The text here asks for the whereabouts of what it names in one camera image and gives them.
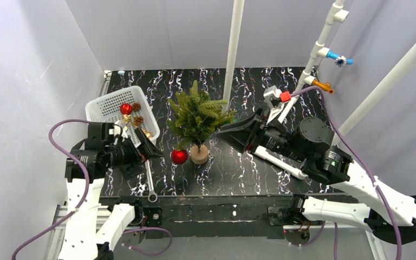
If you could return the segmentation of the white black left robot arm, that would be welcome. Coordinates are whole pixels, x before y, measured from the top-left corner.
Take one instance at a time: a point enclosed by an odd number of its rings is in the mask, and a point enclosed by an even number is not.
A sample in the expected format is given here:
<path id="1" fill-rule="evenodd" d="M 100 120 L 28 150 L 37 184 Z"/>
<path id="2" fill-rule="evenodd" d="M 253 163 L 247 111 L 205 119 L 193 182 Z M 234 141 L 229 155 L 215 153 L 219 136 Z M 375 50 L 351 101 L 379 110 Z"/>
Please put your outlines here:
<path id="1" fill-rule="evenodd" d="M 106 173 L 117 169 L 133 175 L 148 166 L 150 159 L 163 157 L 141 128 L 136 128 L 134 133 L 138 145 L 118 123 L 89 122 L 85 139 L 69 152 L 60 149 L 67 156 L 69 213 L 64 220 L 66 227 L 59 259 L 113 259 L 120 237 L 137 218 L 138 210 L 133 202 L 118 202 L 103 225 L 97 227 Z"/>

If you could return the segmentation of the small green christmas tree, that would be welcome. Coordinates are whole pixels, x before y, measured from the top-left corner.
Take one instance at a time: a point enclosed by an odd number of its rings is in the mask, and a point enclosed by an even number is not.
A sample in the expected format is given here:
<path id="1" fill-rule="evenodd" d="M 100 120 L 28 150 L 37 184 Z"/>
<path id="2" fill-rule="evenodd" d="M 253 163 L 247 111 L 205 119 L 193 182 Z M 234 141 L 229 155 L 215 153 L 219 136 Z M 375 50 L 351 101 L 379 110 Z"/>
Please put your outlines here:
<path id="1" fill-rule="evenodd" d="M 174 118 L 167 124 L 179 138 L 174 150 L 187 150 L 188 159 L 197 165 L 206 163 L 209 151 L 205 142 L 223 124 L 234 119 L 232 111 L 223 111 L 227 101 L 211 99 L 194 80 L 188 93 L 177 93 L 176 100 L 169 100 L 169 104 Z"/>

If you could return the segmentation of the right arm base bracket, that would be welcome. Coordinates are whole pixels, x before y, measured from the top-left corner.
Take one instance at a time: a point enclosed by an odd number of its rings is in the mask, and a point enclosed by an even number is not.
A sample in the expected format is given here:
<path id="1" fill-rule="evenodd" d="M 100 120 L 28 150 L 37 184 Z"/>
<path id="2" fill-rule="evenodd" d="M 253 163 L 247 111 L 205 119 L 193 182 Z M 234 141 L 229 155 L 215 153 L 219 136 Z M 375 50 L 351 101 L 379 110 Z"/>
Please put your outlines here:
<path id="1" fill-rule="evenodd" d="M 271 226 L 281 226 L 284 238 L 291 245 L 303 246 L 310 241 L 311 221 L 297 210 L 283 207 L 269 207 L 266 218 Z"/>

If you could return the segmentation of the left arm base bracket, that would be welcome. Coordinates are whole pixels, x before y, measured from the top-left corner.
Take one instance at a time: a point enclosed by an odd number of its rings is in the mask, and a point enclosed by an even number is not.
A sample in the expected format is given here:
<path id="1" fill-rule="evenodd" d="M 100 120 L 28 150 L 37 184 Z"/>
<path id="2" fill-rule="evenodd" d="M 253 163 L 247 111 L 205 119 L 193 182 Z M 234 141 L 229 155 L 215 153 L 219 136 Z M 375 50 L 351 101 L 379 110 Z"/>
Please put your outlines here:
<path id="1" fill-rule="evenodd" d="M 150 203 L 147 198 L 142 200 L 136 196 L 121 197 L 120 203 L 134 206 L 134 219 L 127 228 L 161 227 L 163 209 Z"/>

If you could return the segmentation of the brown pine cone ornament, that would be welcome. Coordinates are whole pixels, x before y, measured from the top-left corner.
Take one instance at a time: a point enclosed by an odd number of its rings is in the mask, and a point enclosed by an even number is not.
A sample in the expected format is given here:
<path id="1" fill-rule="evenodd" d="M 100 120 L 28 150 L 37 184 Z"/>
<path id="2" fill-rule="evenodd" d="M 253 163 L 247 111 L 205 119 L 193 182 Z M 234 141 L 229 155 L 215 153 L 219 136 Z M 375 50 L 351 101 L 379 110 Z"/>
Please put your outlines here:
<path id="1" fill-rule="evenodd" d="M 137 112 L 141 110 L 141 104 L 138 102 L 134 102 L 131 104 L 133 112 Z"/>

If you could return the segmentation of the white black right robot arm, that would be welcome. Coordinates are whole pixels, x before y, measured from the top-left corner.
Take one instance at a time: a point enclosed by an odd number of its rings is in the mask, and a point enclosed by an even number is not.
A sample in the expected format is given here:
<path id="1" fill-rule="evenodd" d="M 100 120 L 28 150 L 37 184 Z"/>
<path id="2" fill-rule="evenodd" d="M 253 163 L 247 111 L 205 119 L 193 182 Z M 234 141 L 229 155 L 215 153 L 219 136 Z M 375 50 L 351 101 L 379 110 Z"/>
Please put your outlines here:
<path id="1" fill-rule="evenodd" d="M 263 147 L 301 163 L 306 177 L 356 199 L 356 203 L 339 203 L 295 195 L 291 207 L 273 212 L 272 217 L 350 225 L 391 244 L 416 241 L 416 195 L 404 195 L 371 179 L 348 153 L 331 145 L 334 131 L 319 118 L 303 119 L 289 131 L 277 121 L 268 122 L 268 114 L 260 108 L 246 119 L 222 126 L 217 138 L 240 153 Z"/>

